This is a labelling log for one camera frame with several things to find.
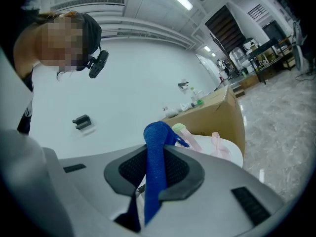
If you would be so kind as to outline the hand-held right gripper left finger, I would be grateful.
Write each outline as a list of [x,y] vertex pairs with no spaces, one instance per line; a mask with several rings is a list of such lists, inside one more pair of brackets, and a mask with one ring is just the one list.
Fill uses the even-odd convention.
[[146,165],[146,145],[78,158],[58,159],[44,148],[50,180],[73,234],[147,234],[139,222],[135,175]]

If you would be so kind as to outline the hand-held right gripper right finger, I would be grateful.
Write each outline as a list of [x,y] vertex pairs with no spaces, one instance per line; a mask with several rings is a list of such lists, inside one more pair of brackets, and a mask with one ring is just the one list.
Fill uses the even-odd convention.
[[188,164],[179,183],[159,194],[148,237],[261,237],[290,205],[256,177],[220,158],[175,146],[165,151]]

